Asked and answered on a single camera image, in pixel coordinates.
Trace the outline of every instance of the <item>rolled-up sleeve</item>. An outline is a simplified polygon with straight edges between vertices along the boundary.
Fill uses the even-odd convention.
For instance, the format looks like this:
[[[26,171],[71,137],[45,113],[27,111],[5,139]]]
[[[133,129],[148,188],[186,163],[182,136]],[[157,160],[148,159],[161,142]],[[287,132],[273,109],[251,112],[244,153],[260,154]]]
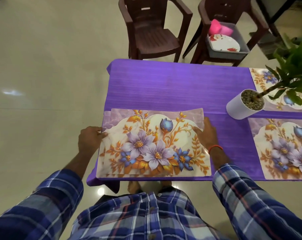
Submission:
[[[0,239],[59,239],[82,196],[83,183],[76,173],[54,172],[0,216]]]
[[[213,189],[240,239],[302,239],[302,220],[239,167],[222,166]]]

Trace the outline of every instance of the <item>white pot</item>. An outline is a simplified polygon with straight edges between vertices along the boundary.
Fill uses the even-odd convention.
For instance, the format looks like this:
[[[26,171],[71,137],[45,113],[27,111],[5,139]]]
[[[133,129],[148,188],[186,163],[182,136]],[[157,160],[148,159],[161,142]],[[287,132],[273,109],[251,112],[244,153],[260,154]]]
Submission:
[[[264,106],[265,106],[265,102],[264,102],[263,108],[261,110],[252,110],[252,109],[249,109],[242,102],[242,99],[241,99],[242,92],[240,92],[236,97],[234,97],[226,105],[226,111],[228,112],[229,116],[231,116],[233,119],[236,119],[236,120],[241,120],[241,119],[244,119],[246,117],[249,117],[250,115],[252,115],[252,114],[254,114],[256,112],[259,112],[262,109],[264,109]]]

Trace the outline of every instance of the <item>chair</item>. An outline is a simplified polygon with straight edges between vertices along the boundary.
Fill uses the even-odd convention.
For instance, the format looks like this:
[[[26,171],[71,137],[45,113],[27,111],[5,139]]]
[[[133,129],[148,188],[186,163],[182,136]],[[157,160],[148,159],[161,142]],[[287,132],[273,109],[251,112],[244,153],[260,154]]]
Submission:
[[[119,0],[129,37],[129,58],[142,60],[175,53],[178,62],[193,13],[181,0],[172,1],[183,14],[178,37],[164,29],[168,0]]]
[[[268,25],[260,18],[251,5],[251,0],[201,0],[198,10],[201,17],[201,23],[189,46],[186,48],[182,58],[198,43],[191,63],[202,64],[204,61],[216,63],[233,63],[238,66],[242,60],[230,60],[211,58],[205,42],[211,25],[211,20],[217,19],[220,22],[236,24],[243,12],[249,14],[254,23],[257,25],[257,31],[247,43],[249,50],[268,32]]]

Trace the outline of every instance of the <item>purple tablecloth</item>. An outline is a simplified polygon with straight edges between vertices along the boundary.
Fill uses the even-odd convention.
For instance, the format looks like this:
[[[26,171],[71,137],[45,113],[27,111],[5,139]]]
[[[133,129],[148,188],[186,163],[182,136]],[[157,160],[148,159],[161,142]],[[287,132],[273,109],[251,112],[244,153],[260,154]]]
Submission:
[[[221,146],[233,162],[253,180],[265,180],[248,120],[234,120],[225,109],[226,104],[241,91],[255,89],[249,68],[118,59],[107,70],[110,80],[105,111],[112,108],[160,111],[203,108],[204,115],[217,128]],[[252,117],[302,119],[302,112],[261,111]],[[88,185],[105,183],[95,175],[96,168],[87,179]],[[212,180],[212,176],[171,179]]]

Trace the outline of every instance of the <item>chair backrest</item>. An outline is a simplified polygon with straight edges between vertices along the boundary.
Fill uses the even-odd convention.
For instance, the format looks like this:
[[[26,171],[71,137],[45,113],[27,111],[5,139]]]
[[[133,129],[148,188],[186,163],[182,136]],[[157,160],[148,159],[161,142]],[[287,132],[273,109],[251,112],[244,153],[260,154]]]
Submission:
[[[205,0],[205,10],[210,20],[236,24],[243,12],[251,6],[251,0]]]
[[[124,0],[134,23],[158,21],[164,27],[168,0]]]

